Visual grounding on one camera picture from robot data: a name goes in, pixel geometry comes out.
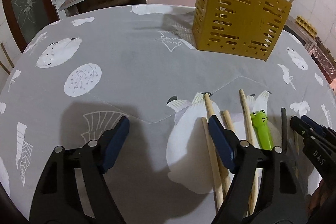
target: silver screw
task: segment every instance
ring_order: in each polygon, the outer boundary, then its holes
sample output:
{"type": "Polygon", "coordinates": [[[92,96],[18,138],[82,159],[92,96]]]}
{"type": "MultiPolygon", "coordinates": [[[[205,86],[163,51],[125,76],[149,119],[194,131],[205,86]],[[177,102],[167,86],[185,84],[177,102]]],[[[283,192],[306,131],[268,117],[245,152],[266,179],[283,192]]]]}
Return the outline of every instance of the silver screw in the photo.
{"type": "Polygon", "coordinates": [[[56,146],[54,151],[55,153],[60,153],[62,150],[63,150],[62,146],[56,146]]]}
{"type": "Polygon", "coordinates": [[[250,145],[250,143],[248,141],[242,140],[242,141],[240,141],[240,145],[242,147],[248,147],[250,145]]]}
{"type": "Polygon", "coordinates": [[[281,154],[282,153],[282,148],[280,146],[276,146],[276,147],[274,147],[274,151],[278,154],[281,154]]]}
{"type": "Polygon", "coordinates": [[[98,142],[96,140],[92,140],[92,141],[89,141],[88,146],[95,147],[97,144],[98,144],[98,142]]]}

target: gold basket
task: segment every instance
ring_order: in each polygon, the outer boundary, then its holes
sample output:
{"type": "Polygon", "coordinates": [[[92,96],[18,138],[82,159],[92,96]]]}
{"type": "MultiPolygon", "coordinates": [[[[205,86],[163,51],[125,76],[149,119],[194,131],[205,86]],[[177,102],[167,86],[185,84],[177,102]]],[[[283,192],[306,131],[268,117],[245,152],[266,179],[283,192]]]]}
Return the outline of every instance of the gold basket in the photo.
{"type": "Polygon", "coordinates": [[[197,49],[266,61],[291,6],[286,0],[196,0],[197,49]]]}

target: wooden door frame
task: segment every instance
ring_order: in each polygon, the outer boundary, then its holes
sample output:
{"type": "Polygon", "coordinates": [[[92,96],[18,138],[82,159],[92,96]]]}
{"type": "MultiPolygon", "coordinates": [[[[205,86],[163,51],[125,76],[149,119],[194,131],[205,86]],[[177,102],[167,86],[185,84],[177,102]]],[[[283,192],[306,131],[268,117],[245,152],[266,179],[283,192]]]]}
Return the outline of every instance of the wooden door frame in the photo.
{"type": "MultiPolygon", "coordinates": [[[[48,19],[49,19],[49,23],[58,21],[58,14],[57,11],[55,9],[55,6],[52,4],[51,0],[42,0],[43,1],[43,6],[46,10],[48,19]]],[[[22,35],[22,32],[20,30],[20,26],[16,20],[15,17],[15,13],[13,10],[13,6],[12,6],[12,2],[11,0],[2,0],[2,5],[3,5],[3,9],[5,12],[5,16],[7,19],[7,23],[9,26],[9,29],[13,35],[13,38],[19,48],[19,50],[23,53],[24,50],[27,47],[27,43],[29,43],[30,41],[25,40],[24,36],[22,35]]]]}

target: table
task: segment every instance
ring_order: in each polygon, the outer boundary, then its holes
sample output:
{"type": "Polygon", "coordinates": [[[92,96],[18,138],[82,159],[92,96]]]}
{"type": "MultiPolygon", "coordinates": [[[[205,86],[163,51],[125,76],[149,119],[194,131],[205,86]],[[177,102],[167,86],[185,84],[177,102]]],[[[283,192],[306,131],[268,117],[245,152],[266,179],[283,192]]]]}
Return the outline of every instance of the table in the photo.
{"type": "MultiPolygon", "coordinates": [[[[231,112],[240,139],[246,136],[239,89],[251,95],[252,111],[266,110],[277,145],[281,107],[289,117],[307,114],[332,127],[332,90],[291,35],[282,32],[267,62],[198,51],[193,15],[191,7],[106,8],[52,23],[36,35],[0,95],[1,183],[26,217],[53,148],[81,147],[122,115],[130,119],[130,133],[104,177],[132,224],[211,223],[201,93],[212,93],[218,115],[231,112]]],[[[298,161],[302,188],[312,192],[319,177],[302,153],[298,161]]]]}

